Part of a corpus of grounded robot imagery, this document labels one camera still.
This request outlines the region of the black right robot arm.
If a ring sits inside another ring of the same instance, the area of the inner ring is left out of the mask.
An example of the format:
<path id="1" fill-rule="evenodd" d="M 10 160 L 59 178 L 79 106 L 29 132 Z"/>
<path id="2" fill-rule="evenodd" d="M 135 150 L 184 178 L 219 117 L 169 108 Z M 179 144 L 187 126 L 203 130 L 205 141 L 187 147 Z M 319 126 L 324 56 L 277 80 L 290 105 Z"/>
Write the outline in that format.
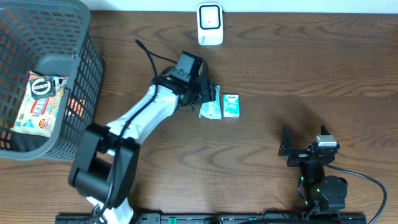
<path id="1" fill-rule="evenodd" d="M 346 206 L 347 181 L 342 177 L 326 175 L 324 170 L 335 160 L 339 148 L 340 145 L 324 125 L 306 149 L 294 147 L 289 130 L 284 128 L 282 131 L 278 155 L 287 158 L 287 166 L 300 169 L 298 191 L 307 206 L 302 213 L 304 219 L 338 213 Z"/>

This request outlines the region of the white barcode scanner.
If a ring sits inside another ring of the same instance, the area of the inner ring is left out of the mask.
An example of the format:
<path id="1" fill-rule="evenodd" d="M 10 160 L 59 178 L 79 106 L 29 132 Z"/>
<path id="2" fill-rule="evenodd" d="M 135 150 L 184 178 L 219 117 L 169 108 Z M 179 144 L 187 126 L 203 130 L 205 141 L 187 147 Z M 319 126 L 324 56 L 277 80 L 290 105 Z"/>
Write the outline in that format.
<path id="1" fill-rule="evenodd" d="M 201 3 L 197 7 L 198 43 L 203 46 L 223 43 L 223 8 L 215 2 Z"/>

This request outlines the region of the yellow wet wipes pack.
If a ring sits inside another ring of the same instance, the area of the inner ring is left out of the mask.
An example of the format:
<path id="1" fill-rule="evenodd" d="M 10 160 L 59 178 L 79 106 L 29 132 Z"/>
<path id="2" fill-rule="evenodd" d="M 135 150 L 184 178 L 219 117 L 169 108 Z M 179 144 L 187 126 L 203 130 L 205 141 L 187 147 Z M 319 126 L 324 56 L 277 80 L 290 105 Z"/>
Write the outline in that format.
<path id="1" fill-rule="evenodd" d="M 40 77 L 52 77 L 55 82 L 55 96 L 33 99 L 29 82 Z M 24 99 L 19 108 L 16 121 L 11 128 L 15 133 L 30 134 L 49 138 L 55 128 L 63 90 L 66 87 L 68 77 L 45 76 L 34 71 L 29 72 L 29 79 L 25 88 Z"/>

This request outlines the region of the dark grey plastic basket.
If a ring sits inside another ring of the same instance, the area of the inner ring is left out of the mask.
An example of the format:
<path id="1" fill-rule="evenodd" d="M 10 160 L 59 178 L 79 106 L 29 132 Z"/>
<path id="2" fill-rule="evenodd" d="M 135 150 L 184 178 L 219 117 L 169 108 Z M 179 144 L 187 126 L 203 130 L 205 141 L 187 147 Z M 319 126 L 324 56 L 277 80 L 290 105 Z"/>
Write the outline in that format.
<path id="1" fill-rule="evenodd" d="M 1 157 L 70 160 L 92 122 L 103 64 L 89 35 L 91 14 L 81 1 L 1 2 Z M 29 72 L 67 77 L 49 138 L 12 130 Z"/>

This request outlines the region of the dark green round-logo box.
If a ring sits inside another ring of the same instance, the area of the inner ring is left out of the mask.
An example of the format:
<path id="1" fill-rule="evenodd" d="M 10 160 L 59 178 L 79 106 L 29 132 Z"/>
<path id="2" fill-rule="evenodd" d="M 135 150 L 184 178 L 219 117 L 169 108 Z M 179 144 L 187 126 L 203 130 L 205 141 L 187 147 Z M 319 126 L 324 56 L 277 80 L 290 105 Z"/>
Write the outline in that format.
<path id="1" fill-rule="evenodd" d="M 52 77 L 40 77 L 29 82 L 31 96 L 35 100 L 55 96 L 55 82 Z"/>

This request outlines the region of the teal snack wrapper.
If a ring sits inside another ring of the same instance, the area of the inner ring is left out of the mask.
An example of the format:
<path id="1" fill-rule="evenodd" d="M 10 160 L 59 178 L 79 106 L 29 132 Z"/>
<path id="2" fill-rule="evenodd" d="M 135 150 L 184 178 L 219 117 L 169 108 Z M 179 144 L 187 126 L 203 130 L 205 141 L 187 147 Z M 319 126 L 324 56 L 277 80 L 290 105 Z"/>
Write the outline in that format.
<path id="1" fill-rule="evenodd" d="M 199 113 L 200 118 L 204 117 L 208 119 L 222 119 L 220 90 L 221 87 L 219 85 L 215 86 L 215 91 L 216 91 L 215 101 L 202 104 Z"/>

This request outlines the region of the small teal tissue pack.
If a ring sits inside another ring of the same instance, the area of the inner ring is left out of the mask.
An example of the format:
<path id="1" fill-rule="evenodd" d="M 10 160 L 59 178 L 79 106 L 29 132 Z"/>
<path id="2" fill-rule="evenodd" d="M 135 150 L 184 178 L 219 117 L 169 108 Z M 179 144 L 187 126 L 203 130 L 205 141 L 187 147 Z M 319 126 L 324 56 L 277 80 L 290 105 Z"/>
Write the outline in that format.
<path id="1" fill-rule="evenodd" d="M 226 118 L 238 118 L 239 115 L 239 95 L 223 95 L 223 116 Z"/>

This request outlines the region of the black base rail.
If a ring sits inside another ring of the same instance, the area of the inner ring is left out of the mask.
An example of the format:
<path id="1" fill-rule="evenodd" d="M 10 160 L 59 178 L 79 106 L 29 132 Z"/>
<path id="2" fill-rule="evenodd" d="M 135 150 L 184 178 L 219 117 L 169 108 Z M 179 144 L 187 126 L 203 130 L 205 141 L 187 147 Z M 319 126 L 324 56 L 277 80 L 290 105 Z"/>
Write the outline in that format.
<path id="1" fill-rule="evenodd" d="M 264 215 L 161 215 L 142 213 L 134 215 L 134 224 L 205 224 L 205 223 L 343 223 L 366 224 L 366 217 L 358 214 L 311 216 L 308 220 L 295 214 L 270 212 Z"/>

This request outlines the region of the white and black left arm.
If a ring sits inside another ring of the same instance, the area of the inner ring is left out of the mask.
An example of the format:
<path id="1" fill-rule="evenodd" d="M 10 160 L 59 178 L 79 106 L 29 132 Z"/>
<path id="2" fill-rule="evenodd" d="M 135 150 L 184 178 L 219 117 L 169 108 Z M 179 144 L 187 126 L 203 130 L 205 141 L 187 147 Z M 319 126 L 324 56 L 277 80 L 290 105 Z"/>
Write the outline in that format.
<path id="1" fill-rule="evenodd" d="M 105 126 L 91 123 L 83 132 L 68 177 L 69 184 L 93 209 L 88 223 L 129 223 L 134 211 L 127 196 L 134 183 L 141 144 L 181 106 L 215 100 L 207 61 L 181 58 L 156 73 L 143 98 Z"/>

